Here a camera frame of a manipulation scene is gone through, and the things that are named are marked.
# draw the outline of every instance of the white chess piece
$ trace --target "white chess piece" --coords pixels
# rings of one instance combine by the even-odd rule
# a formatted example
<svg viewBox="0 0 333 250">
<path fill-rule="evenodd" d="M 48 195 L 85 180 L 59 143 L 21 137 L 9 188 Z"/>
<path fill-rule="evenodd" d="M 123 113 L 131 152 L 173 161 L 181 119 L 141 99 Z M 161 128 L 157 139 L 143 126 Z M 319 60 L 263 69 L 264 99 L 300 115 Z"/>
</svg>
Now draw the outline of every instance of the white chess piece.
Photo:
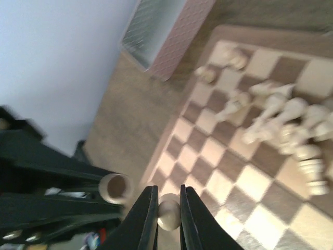
<svg viewBox="0 0 333 250">
<path fill-rule="evenodd" d="M 216 78 L 216 73 L 207 66 L 201 66 L 194 71 L 194 75 L 199 77 L 204 83 L 211 83 Z"/>
<path fill-rule="evenodd" d="M 229 115 L 250 104 L 250 95 L 246 92 L 232 91 L 224 109 L 215 115 L 217 121 L 225 121 Z"/>
<path fill-rule="evenodd" d="M 255 118 L 253 124 L 247 128 L 243 135 L 242 140 L 246 144 L 253 143 L 259 138 L 259 128 L 263 126 L 264 122 L 278 113 L 286 103 L 287 99 L 281 94 L 271 95 L 265 103 L 265 109 L 261 114 Z"/>
<path fill-rule="evenodd" d="M 157 223 L 166 231 L 173 231 L 181 225 L 181 207 L 178 195 L 169 193 L 160 198 Z"/>
<path fill-rule="evenodd" d="M 307 102 L 302 98 L 296 97 L 287 101 L 283 111 L 261 127 L 260 139 L 262 141 L 268 141 L 274 138 L 274 135 L 279 133 L 283 124 L 302 116 L 307 107 Z"/>
<path fill-rule="evenodd" d="M 324 162 L 322 159 L 310 159 L 298 162 L 299 170 L 309 182 L 323 178 Z"/>
<path fill-rule="evenodd" d="M 333 112 L 314 128 L 314 140 L 317 142 L 333 138 Z"/>
<path fill-rule="evenodd" d="M 267 80 L 250 87 L 249 91 L 253 95 L 259 95 L 259 96 L 269 96 L 274 93 L 279 93 L 284 97 L 286 97 L 287 99 L 290 99 L 294 87 L 295 84 L 287 84 L 280 86 L 280 84 L 277 82 L 274 82 L 272 80 Z"/>
<path fill-rule="evenodd" d="M 311 195 L 324 195 L 329 193 L 327 181 L 317 180 L 307 183 Z"/>
<path fill-rule="evenodd" d="M 238 48 L 224 47 L 222 57 L 227 61 L 228 65 L 237 70 L 244 68 L 248 63 L 247 56 Z"/>
<path fill-rule="evenodd" d="M 307 144 L 298 146 L 295 150 L 294 157 L 298 161 L 304 161 L 312 158 L 318 158 L 322 154 L 320 147 Z"/>
</svg>

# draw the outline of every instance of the chess pawn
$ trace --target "chess pawn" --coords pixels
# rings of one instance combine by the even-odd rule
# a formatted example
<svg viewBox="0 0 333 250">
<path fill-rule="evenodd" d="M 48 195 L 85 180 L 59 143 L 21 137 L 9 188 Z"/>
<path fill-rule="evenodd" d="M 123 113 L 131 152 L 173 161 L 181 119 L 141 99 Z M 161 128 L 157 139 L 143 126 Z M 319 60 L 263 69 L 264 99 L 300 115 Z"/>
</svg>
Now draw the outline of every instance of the chess pawn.
<svg viewBox="0 0 333 250">
<path fill-rule="evenodd" d="M 302 126 L 311 129 L 329 114 L 329 109 L 318 104 L 311 105 L 307 108 L 302 117 Z"/>
<path fill-rule="evenodd" d="M 222 51 L 222 56 L 231 67 L 237 70 L 244 68 L 248 63 L 248 58 L 238 48 L 226 46 Z"/>
<path fill-rule="evenodd" d="M 250 104 L 250 95 L 246 92 L 232 91 L 229 97 L 225 108 L 216 114 L 216 119 L 219 122 L 225 121 L 229 115 Z"/>
<path fill-rule="evenodd" d="M 314 128 L 314 140 L 317 142 L 333 138 L 333 112 Z"/>
<path fill-rule="evenodd" d="M 287 101 L 284 110 L 261 128 L 260 139 L 262 141 L 271 140 L 275 134 L 279 133 L 283 124 L 302 116 L 307 107 L 307 102 L 302 98 L 296 97 Z"/>
<path fill-rule="evenodd" d="M 180 198 L 176 194 L 164 194 L 159 200 L 157 224 L 166 231 L 181 225 Z"/>
<path fill-rule="evenodd" d="M 265 109 L 261 114 L 255 118 L 253 124 L 247 128 L 245 134 L 243 135 L 243 142 L 246 144 L 253 143 L 259 138 L 259 128 L 263 126 L 264 122 L 278 113 L 284 106 L 287 99 L 279 94 L 271 95 L 265 103 Z"/>
<path fill-rule="evenodd" d="M 207 66 L 201 66 L 194 71 L 194 75 L 201 79 L 204 83 L 211 83 L 216 78 L 216 73 Z"/>
</svg>

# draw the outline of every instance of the light square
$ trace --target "light square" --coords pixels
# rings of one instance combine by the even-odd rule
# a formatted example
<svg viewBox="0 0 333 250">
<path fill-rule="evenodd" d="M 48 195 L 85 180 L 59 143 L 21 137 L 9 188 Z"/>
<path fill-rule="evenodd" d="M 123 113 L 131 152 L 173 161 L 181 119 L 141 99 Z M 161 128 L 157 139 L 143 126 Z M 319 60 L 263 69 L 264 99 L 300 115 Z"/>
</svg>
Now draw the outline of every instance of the light square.
<svg viewBox="0 0 333 250">
<path fill-rule="evenodd" d="M 256 202 L 260 201 L 272 179 L 252 165 L 244 167 L 236 185 Z"/>
<path fill-rule="evenodd" d="M 197 121 L 197 126 L 201 128 L 205 133 L 211 134 L 214 130 L 217 120 L 215 118 L 215 113 L 209 109 L 204 109 Z"/>
<path fill-rule="evenodd" d="M 159 161 L 158 168 L 161 172 L 168 177 L 171 174 L 171 171 L 175 165 L 175 160 L 168 152 L 163 152 Z"/>
<path fill-rule="evenodd" d="M 333 221 L 309 204 L 304 204 L 290 228 L 315 249 L 333 247 Z"/>
<path fill-rule="evenodd" d="M 207 182 L 206 189 L 220 204 L 224 204 L 233 188 L 233 184 L 228 177 L 215 169 Z"/>
<path fill-rule="evenodd" d="M 221 208 L 215 216 L 215 220 L 234 240 L 237 239 L 243 230 L 243 224 L 225 208 Z"/>
<path fill-rule="evenodd" d="M 173 129 L 173 134 L 183 143 L 187 142 L 191 132 L 193 129 L 193 125 L 185 120 L 184 118 L 178 118 L 176 125 Z"/>
<path fill-rule="evenodd" d="M 302 199 L 308 200 L 310 198 L 309 188 L 306 186 L 306 177 L 299 171 L 298 161 L 293 157 L 289 157 L 285 161 L 276 179 Z"/>
<path fill-rule="evenodd" d="M 283 235 L 286 226 L 264 206 L 259 205 L 245 222 L 245 228 L 267 250 L 273 250 Z"/>
<path fill-rule="evenodd" d="M 177 187 L 172 180 L 168 179 L 166 180 L 163 188 L 162 188 L 162 191 L 160 193 L 160 197 L 162 197 L 162 195 L 164 194 L 179 194 L 180 192 L 180 187 Z"/>
<path fill-rule="evenodd" d="M 194 190 L 197 192 L 197 194 L 200 196 L 203 192 L 203 186 L 201 185 L 201 183 L 192 176 L 192 174 L 190 174 L 186 181 L 185 181 L 185 186 L 191 186 L 192 188 L 194 188 Z"/>
<path fill-rule="evenodd" d="M 203 158 L 214 167 L 220 162 L 225 147 L 213 138 L 208 138 L 201 150 Z"/>
<path fill-rule="evenodd" d="M 245 159 L 249 160 L 252 158 L 254 152 L 258 149 L 260 141 L 256 140 L 251 145 L 245 144 L 242 139 L 244 134 L 245 130 L 243 128 L 238 128 L 229 146 Z"/>
<path fill-rule="evenodd" d="M 213 91 L 212 86 L 198 82 L 191 94 L 190 100 L 200 106 L 205 106 Z"/>
<path fill-rule="evenodd" d="M 192 171 L 194 163 L 197 161 L 198 153 L 188 145 L 184 145 L 178 157 L 178 162 L 188 173 Z"/>
<path fill-rule="evenodd" d="M 254 77 L 267 79 L 281 55 L 281 52 L 260 48 L 254 52 L 245 71 Z"/>
<path fill-rule="evenodd" d="M 218 79 L 215 87 L 221 92 L 229 93 L 237 87 L 243 74 L 244 73 L 242 71 L 235 71 L 229 68 L 225 68 L 222 71 L 222 74 Z"/>
<path fill-rule="evenodd" d="M 333 60 L 312 59 L 297 79 L 296 89 L 324 98 L 332 91 L 332 79 Z"/>
</svg>

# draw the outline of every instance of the toppled chess piece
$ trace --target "toppled chess piece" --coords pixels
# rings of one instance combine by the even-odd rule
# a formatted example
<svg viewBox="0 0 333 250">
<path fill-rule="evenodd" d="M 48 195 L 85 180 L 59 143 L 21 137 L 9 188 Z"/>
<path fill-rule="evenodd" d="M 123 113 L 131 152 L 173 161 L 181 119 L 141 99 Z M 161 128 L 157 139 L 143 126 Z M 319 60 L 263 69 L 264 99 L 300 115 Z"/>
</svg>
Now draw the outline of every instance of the toppled chess piece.
<svg viewBox="0 0 333 250">
<path fill-rule="evenodd" d="M 216 78 L 214 70 L 209 69 L 207 66 L 201 66 L 194 71 L 194 75 L 197 76 L 204 83 L 211 83 Z"/>
<path fill-rule="evenodd" d="M 274 93 L 278 93 L 286 97 L 287 99 L 291 98 L 292 90 L 295 87 L 295 84 L 287 84 L 280 86 L 278 82 L 272 80 L 267 80 L 262 83 L 256 84 L 250 87 L 249 91 L 253 95 L 257 96 L 269 96 Z"/>
<path fill-rule="evenodd" d="M 241 110 L 243 107 L 250 104 L 250 95 L 246 92 L 240 92 L 238 90 L 231 91 L 229 93 L 229 100 L 226 103 L 224 109 L 215 115 L 217 121 L 225 121 L 231 114 L 234 114 Z"/>
<path fill-rule="evenodd" d="M 253 124 L 245 131 L 242 137 L 243 142 L 250 144 L 256 141 L 259 138 L 259 130 L 264 122 L 278 113 L 283 108 L 286 101 L 287 98 L 278 93 L 269 96 L 265 103 L 265 109 L 254 119 Z"/>
<path fill-rule="evenodd" d="M 333 138 L 333 112 L 314 128 L 314 140 L 317 142 Z"/>
<path fill-rule="evenodd" d="M 329 193 L 327 181 L 323 180 L 324 162 L 319 156 L 321 149 L 316 145 L 299 146 L 294 157 L 299 161 L 299 170 L 308 180 L 307 186 L 311 195 L 324 195 Z"/>
<path fill-rule="evenodd" d="M 237 70 L 244 68 L 248 63 L 248 58 L 238 48 L 224 47 L 222 57 L 227 64 Z"/>
<path fill-rule="evenodd" d="M 260 139 L 262 141 L 273 139 L 286 122 L 301 117 L 307 107 L 308 103 L 299 97 L 286 102 L 283 111 L 260 128 Z"/>
</svg>

